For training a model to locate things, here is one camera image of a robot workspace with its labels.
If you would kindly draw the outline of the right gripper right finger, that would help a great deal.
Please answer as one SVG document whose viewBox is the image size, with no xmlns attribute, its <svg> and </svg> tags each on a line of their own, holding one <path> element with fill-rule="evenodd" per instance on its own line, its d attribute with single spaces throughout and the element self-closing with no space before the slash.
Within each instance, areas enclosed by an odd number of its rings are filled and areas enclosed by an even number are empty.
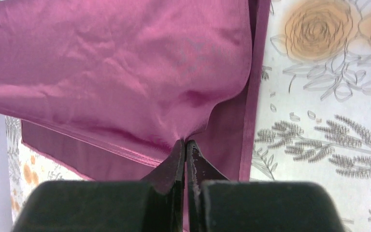
<svg viewBox="0 0 371 232">
<path fill-rule="evenodd" d="M 342 232 L 335 205 L 312 182 L 230 181 L 186 145 L 188 217 L 192 232 Z"/>
</svg>

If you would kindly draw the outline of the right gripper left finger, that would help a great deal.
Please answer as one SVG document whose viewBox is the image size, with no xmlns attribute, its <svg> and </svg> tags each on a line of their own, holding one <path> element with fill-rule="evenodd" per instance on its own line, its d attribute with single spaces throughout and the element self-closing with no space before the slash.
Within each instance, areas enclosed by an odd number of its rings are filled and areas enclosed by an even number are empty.
<svg viewBox="0 0 371 232">
<path fill-rule="evenodd" d="M 180 232 L 185 143 L 139 181 L 47 181 L 29 196 L 15 232 Z"/>
</svg>

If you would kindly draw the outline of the purple cloth napkin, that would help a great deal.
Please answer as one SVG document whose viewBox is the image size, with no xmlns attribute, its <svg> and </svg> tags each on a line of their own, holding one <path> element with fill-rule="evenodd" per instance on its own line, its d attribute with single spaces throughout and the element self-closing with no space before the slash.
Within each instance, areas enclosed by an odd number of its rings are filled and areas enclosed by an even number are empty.
<svg viewBox="0 0 371 232">
<path fill-rule="evenodd" d="M 86 181 L 139 181 L 178 140 L 185 152 L 194 140 L 227 179 L 246 181 L 269 8 L 1 0 L 0 114 L 21 119 L 26 146 Z"/>
</svg>

